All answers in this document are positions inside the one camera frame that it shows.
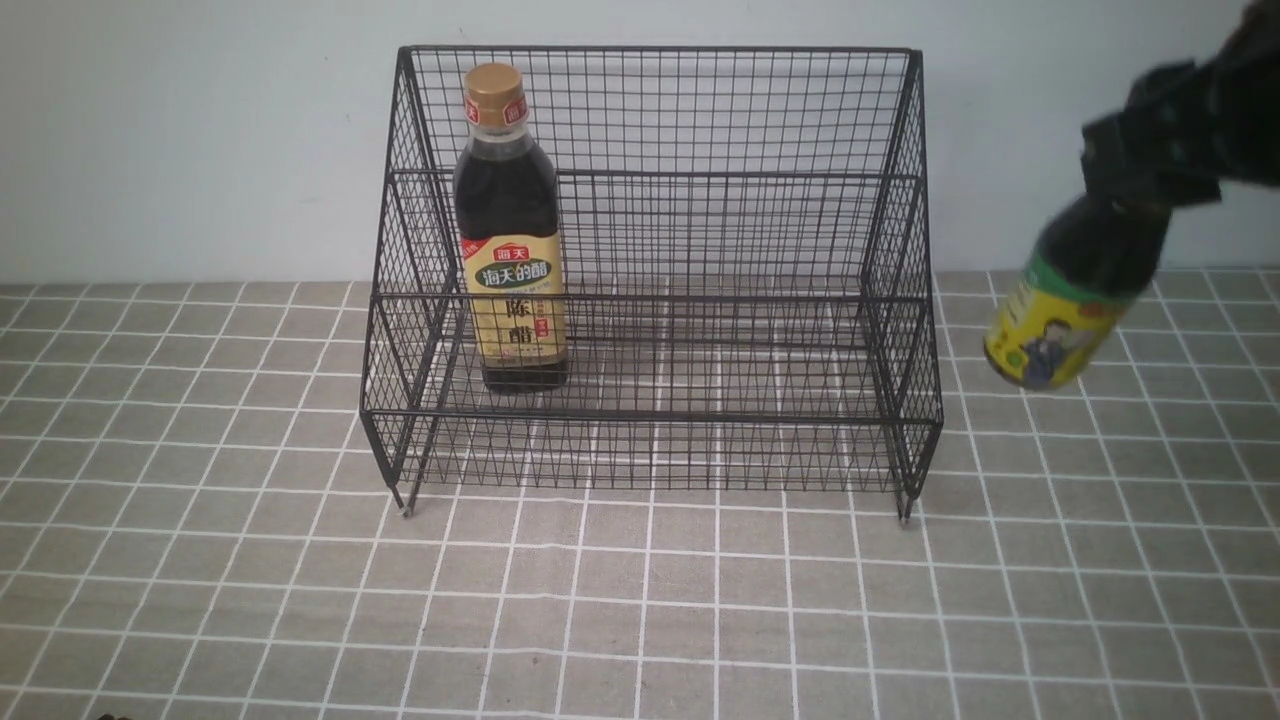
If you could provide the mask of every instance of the bottle label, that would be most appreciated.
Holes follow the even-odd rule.
[[[1082,291],[1037,252],[987,331],[987,359],[1027,389],[1053,389],[1080,374],[1133,299]]]
[[[559,233],[462,240],[467,291],[500,297],[471,301],[480,356],[490,368],[538,366],[567,355]]]

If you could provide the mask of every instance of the metal wire basket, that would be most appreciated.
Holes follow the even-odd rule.
[[[543,393],[485,389],[460,272],[462,78],[494,60],[558,169],[571,370]],[[942,430],[920,54],[401,49],[367,332],[406,514],[435,482],[884,491],[909,518]]]

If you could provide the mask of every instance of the red logo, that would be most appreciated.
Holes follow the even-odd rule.
[[[474,124],[480,124],[480,106],[475,104],[475,100],[471,100],[471,97],[463,97],[462,106],[467,110],[467,120],[471,120]]]
[[[502,109],[502,119],[508,126],[516,124],[517,122],[525,119],[526,115],[529,115],[529,104],[525,102],[524,95],[511,102],[507,102],[507,106]]]
[[[467,238],[463,237],[462,238],[462,259],[463,260],[470,260],[472,255],[475,255],[476,252],[480,252],[480,249],[484,247],[484,243],[486,243],[486,242],[489,242],[488,237],[484,238],[484,240],[467,240]]]
[[[516,260],[529,260],[529,249],[524,245],[508,242],[493,249],[493,259],[497,263],[511,263]]]

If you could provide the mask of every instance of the vinegar bottle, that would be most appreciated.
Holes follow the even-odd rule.
[[[516,68],[479,65],[465,85],[471,138],[453,191],[484,383],[495,393],[557,388],[568,378],[564,302],[539,297],[564,292],[556,169],[525,127]]]
[[[983,351],[1005,379],[1055,389],[1075,379],[1151,284],[1170,209],[1084,195],[1050,222]]]

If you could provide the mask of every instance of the gold bottle cap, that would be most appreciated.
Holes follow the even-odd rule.
[[[525,85],[520,70],[504,63],[476,65],[467,73],[467,120],[488,127],[506,128],[529,117]]]

